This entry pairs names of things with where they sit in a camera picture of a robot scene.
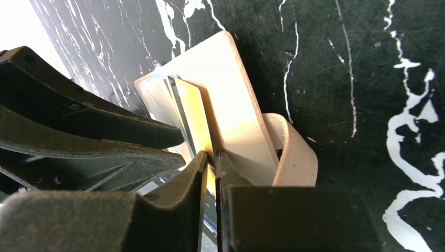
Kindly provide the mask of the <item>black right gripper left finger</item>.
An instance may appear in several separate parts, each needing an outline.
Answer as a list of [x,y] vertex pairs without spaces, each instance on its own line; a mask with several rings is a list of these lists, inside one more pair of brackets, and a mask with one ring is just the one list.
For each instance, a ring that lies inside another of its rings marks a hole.
[[200,251],[208,154],[147,195],[29,191],[1,207],[1,251]]

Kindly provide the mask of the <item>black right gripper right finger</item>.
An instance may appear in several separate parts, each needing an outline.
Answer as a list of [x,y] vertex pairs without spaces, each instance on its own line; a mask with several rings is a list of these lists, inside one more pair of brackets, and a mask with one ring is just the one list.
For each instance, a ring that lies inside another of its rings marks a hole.
[[254,186],[215,153],[219,251],[380,251],[364,201],[345,190]]

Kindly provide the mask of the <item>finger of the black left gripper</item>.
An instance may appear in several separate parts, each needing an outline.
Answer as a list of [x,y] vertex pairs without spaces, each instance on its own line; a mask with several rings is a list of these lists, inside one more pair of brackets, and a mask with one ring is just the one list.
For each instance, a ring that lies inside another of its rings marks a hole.
[[1,51],[1,105],[41,125],[84,138],[158,150],[184,142],[178,128],[84,90],[27,46]]
[[177,153],[67,134],[1,107],[1,173],[30,190],[135,192],[184,165]]

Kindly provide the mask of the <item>beige leather card holder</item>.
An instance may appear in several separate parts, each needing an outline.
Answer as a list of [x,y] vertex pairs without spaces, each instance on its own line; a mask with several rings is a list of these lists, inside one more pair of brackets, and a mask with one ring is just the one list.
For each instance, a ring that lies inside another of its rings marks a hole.
[[316,184],[314,151],[280,114],[262,113],[232,35],[220,31],[172,59],[158,73],[202,93],[215,149],[256,186]]

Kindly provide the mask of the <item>yellow credit card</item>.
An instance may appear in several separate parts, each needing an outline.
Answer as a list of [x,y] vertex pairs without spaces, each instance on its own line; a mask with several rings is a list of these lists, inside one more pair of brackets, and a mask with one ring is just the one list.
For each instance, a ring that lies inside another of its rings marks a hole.
[[191,157],[200,151],[208,154],[207,189],[215,196],[214,150],[200,90],[195,85],[176,77],[169,76],[168,81]]

